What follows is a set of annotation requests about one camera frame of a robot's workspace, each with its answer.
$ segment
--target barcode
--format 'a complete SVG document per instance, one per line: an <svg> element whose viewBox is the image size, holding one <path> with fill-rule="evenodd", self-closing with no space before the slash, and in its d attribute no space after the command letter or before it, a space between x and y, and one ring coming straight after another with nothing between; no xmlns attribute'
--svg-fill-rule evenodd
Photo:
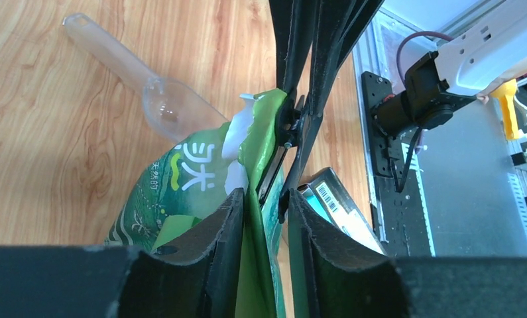
<svg viewBox="0 0 527 318"><path fill-rule="evenodd" d="M333 197L333 194L325 184L325 182L320 183L316 187L318 194L322 197L323 202L327 205L327 208L330 212L337 212L337 200Z"/></svg>

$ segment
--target green snack package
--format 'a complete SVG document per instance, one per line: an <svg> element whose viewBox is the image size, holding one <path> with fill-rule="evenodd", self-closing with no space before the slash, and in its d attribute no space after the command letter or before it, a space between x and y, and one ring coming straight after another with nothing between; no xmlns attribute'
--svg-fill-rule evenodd
<svg viewBox="0 0 527 318"><path fill-rule="evenodd" d="M213 213L232 190L246 195L236 317L284 317L276 259L281 225L281 172L260 208L255 188L274 150L274 120L285 92L244 97L230 123L198 131L153 162L140 176L105 239L107 245L155 250Z"/></svg>

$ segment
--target clear plastic spoon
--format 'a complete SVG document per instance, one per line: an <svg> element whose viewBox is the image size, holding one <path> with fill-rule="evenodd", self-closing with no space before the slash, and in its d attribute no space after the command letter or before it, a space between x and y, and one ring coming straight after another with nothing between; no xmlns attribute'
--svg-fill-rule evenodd
<svg viewBox="0 0 527 318"><path fill-rule="evenodd" d="M176 79L158 76L85 14L70 15L62 24L76 45L142 95L148 124L158 134L180 142L196 131L218 128L226 121L193 89Z"/></svg>

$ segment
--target wooden table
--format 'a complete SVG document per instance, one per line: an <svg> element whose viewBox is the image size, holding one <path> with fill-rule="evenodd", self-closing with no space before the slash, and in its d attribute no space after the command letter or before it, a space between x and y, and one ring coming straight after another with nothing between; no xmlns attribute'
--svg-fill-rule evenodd
<svg viewBox="0 0 527 318"><path fill-rule="evenodd" d="M62 18L76 12L227 118L240 93L275 87L265 0L0 0L0 244L101 242L138 176L173 146L148 128L139 97L68 39ZM351 57L306 175L326 166L370 222Z"/></svg>

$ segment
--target yellow handle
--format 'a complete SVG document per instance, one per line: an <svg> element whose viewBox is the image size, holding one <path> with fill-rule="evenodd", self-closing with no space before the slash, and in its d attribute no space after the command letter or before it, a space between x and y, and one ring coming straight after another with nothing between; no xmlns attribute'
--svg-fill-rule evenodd
<svg viewBox="0 0 527 318"><path fill-rule="evenodd" d="M513 96L517 92L517 81L512 79L503 83L498 89L491 93L499 101L501 113L503 114L503 125L505 129L505 139L516 140L521 137L517 116L515 115L515 106L513 105Z"/></svg>

